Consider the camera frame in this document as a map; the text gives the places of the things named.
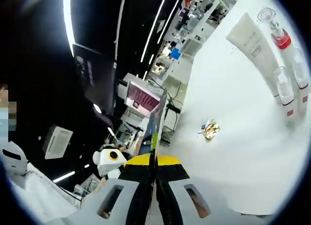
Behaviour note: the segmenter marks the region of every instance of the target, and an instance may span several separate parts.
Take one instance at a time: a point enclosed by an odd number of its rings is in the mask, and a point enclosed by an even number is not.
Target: black ceiling
[[[143,75],[148,68],[160,35],[151,37],[143,63],[141,54],[162,0],[125,0],[118,48],[117,78],[127,72]],[[166,19],[176,0],[166,0],[158,20]],[[17,101],[17,129],[10,139],[18,144],[27,158],[49,178],[76,171],[63,184],[71,188],[92,171],[84,169],[92,153],[103,143],[107,128],[96,117],[92,104],[83,96],[66,35],[63,0],[39,0],[21,12],[21,3],[13,4],[13,12],[4,18],[1,30],[2,81],[9,85],[11,101]],[[75,41],[114,58],[115,39],[121,0],[71,0],[71,15]],[[117,100],[114,127],[126,106]],[[70,146],[62,159],[45,160],[41,150],[44,137],[53,124],[73,131]]]

